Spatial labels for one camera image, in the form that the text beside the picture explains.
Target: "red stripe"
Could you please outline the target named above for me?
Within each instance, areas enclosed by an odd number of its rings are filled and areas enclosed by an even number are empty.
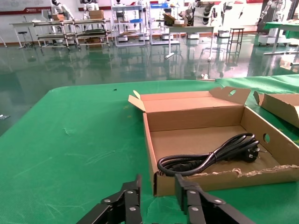
[[[23,11],[4,11],[0,15],[21,15],[21,14],[40,14],[43,9],[51,10],[51,7],[28,7]]]

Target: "box handle hole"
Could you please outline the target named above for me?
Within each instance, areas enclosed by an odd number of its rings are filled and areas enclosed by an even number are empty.
[[[229,94],[228,94],[228,95],[231,97],[232,95],[234,95],[234,94],[235,94],[235,91],[236,91],[236,90],[232,90],[231,92],[229,92]]]
[[[263,141],[266,142],[266,143],[269,143],[270,142],[270,136],[268,134],[263,134]]]

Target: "chair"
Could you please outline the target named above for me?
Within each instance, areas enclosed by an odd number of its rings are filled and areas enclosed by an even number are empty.
[[[24,43],[22,44],[21,47],[19,47],[19,49],[21,49],[21,48],[29,48],[31,46],[31,43],[29,43],[29,42],[26,41],[26,36],[25,36],[26,33],[27,33],[27,31],[18,32],[18,34],[22,34],[23,38],[24,38]]]

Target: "white table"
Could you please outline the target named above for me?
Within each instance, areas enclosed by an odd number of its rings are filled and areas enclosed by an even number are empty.
[[[274,46],[272,49],[271,53],[264,53],[264,55],[283,55],[283,54],[299,54],[299,47],[297,49],[297,51],[276,51],[276,47],[277,47],[277,42],[278,42],[278,38],[279,38],[279,32],[280,30],[289,30],[289,31],[297,31],[299,32],[299,24],[297,26],[294,26],[292,24],[284,24],[284,25],[279,25],[277,27],[278,31],[277,31],[277,35],[275,37],[275,42],[274,42]]]
[[[21,48],[22,44],[21,44],[21,41],[19,39],[19,34],[18,34],[16,28],[19,28],[19,27],[28,27],[28,28],[33,27],[33,23],[32,22],[18,22],[18,23],[10,23],[10,25],[12,25],[13,28],[14,28],[15,34],[17,35],[19,45],[20,45],[20,48]]]
[[[171,52],[171,40],[170,35],[171,33],[212,33],[211,38],[211,48],[210,48],[210,56],[208,58],[208,62],[212,60],[212,44],[213,44],[213,35],[214,35],[214,27],[213,26],[198,26],[198,27],[169,27],[169,54],[165,56],[165,59],[170,58],[174,55],[174,53]]]

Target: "wire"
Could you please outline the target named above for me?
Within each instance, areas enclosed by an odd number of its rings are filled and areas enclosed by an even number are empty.
[[[166,176],[174,176],[175,174],[191,176],[201,173],[218,161],[236,158],[253,162],[258,156],[258,144],[259,141],[255,139],[254,134],[243,133],[230,138],[211,153],[166,156],[157,162],[159,174]]]

